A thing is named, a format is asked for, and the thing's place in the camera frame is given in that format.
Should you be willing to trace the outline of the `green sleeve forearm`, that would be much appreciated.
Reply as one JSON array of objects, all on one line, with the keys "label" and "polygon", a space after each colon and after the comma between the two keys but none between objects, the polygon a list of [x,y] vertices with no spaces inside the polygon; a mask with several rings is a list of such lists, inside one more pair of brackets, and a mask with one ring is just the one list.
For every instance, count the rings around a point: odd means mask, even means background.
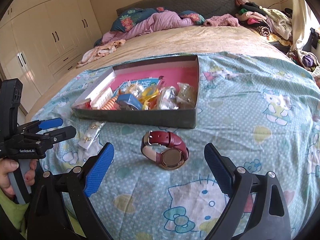
[{"label": "green sleeve forearm", "polygon": [[27,239],[27,229],[25,225],[25,213],[29,204],[16,204],[9,199],[1,190],[1,206],[7,217],[12,222],[13,226],[20,232],[24,239]]}]

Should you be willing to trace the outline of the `person's left hand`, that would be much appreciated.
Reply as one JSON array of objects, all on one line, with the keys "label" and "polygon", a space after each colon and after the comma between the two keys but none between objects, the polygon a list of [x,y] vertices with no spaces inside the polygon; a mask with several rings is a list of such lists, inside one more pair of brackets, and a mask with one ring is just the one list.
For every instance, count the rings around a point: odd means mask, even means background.
[{"label": "person's left hand", "polygon": [[[35,170],[37,167],[37,160],[33,159],[29,163],[29,170],[24,175],[24,181],[28,186],[32,186],[35,183]],[[1,190],[9,198],[12,199],[15,195],[15,191],[11,186],[8,174],[16,171],[19,168],[19,163],[11,159],[1,159],[0,164],[0,179]]]}]

